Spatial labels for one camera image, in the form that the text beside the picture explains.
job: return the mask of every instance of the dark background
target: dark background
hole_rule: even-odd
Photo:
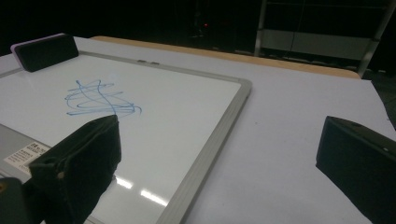
[[[0,3],[0,55],[10,46],[66,33],[108,35],[199,49],[252,54],[261,0],[28,1]],[[389,0],[268,0],[264,27],[372,37]],[[369,65],[395,72],[395,15]]]

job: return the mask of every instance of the white label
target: white label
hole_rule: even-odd
[[[50,148],[43,146],[37,142],[33,142],[30,145],[18,150],[14,154],[5,158],[4,161],[8,162],[12,166],[21,170],[22,172],[30,175],[29,163],[39,156],[43,155]]]

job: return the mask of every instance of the table surface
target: table surface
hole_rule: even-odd
[[[371,223],[315,166],[327,116],[355,121],[396,140],[370,81],[152,45],[75,40],[82,51],[241,77],[253,83],[186,223]],[[16,68],[12,55],[0,57],[0,73]]]
[[[232,54],[232,53],[218,52],[218,51],[212,51],[212,50],[206,50],[206,49],[192,49],[192,48],[185,48],[185,47],[180,47],[180,46],[171,46],[171,45],[165,45],[165,44],[150,43],[150,42],[130,40],[130,39],[122,39],[122,38],[103,36],[103,35],[94,36],[94,37],[92,37],[92,39],[106,41],[106,42],[112,42],[112,43],[119,43],[119,44],[124,44],[124,45],[132,45],[132,46],[143,47],[143,48],[171,50],[171,51],[175,51],[175,52],[183,52],[183,53],[189,53],[189,54],[194,54],[194,55],[202,55],[202,56],[206,56],[206,57],[219,58],[219,59],[225,59],[225,60],[236,61],[236,62],[268,65],[268,66],[273,66],[273,67],[287,68],[287,69],[291,69],[291,70],[311,72],[311,73],[322,74],[322,75],[331,75],[331,76],[336,76],[336,77],[361,78],[356,72],[353,72],[350,70],[318,66],[318,65],[306,64],[306,63],[292,63],[292,62],[285,62],[285,61],[280,61],[280,60],[252,57],[252,56],[241,55],[241,54]]]

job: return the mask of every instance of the blue ink drawing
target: blue ink drawing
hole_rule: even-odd
[[[125,117],[136,111],[142,113],[142,108],[120,98],[123,91],[105,93],[104,89],[114,86],[114,83],[102,83],[95,80],[83,85],[78,80],[78,87],[72,90],[64,99],[67,105],[74,111],[67,112],[68,115],[83,115],[92,113],[111,113]]]

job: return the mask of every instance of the eraser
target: eraser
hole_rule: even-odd
[[[317,167],[373,223],[396,223],[396,142],[350,120],[327,117]]]
[[[78,56],[76,42],[71,35],[51,35],[11,46],[11,51],[28,72],[64,62]]]

